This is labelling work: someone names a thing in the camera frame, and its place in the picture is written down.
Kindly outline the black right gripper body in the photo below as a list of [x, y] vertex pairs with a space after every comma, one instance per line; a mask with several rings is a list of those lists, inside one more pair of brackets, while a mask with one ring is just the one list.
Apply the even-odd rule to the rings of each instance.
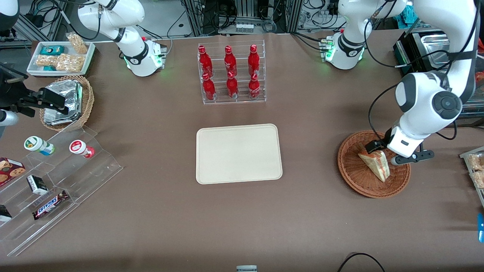
[[29, 76], [5, 64], [0, 65], [0, 108], [9, 110], [29, 95], [29, 90], [23, 83]]

